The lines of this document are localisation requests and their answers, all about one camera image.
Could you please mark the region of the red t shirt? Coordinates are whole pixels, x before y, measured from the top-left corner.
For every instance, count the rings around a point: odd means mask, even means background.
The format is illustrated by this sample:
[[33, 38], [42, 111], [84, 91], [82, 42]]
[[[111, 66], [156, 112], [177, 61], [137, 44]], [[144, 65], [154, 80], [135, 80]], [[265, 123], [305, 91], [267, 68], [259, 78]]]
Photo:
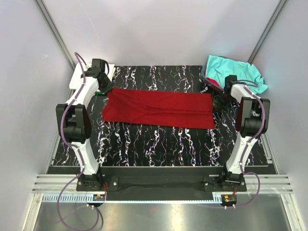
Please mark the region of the red t shirt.
[[114, 88], [102, 110], [103, 121], [179, 128], [214, 129], [209, 93]]

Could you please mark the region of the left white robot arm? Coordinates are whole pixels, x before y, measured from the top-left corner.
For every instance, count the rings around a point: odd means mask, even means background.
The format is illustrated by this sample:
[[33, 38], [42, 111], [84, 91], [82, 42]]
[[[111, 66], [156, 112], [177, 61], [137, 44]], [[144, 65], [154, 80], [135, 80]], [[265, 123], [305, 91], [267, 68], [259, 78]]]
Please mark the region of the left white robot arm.
[[74, 94], [65, 103], [56, 106], [58, 132], [62, 141], [71, 148], [79, 162], [77, 189], [100, 190], [104, 176], [94, 157], [90, 144], [92, 132], [87, 107], [96, 93], [106, 95], [113, 88], [108, 77], [110, 67], [103, 59], [93, 59], [91, 65], [79, 64], [81, 75], [75, 81]]

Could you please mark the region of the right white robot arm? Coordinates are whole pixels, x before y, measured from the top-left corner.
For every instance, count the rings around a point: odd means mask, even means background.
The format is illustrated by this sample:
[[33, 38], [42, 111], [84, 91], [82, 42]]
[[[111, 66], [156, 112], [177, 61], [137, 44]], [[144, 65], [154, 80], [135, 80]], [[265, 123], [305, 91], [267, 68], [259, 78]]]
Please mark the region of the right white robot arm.
[[224, 191], [232, 191], [244, 184], [244, 167], [248, 156], [260, 136], [268, 130], [270, 100], [256, 96], [236, 75], [225, 77], [224, 90], [215, 99], [213, 106], [225, 110], [236, 100], [239, 103], [235, 121], [236, 142], [217, 185]]

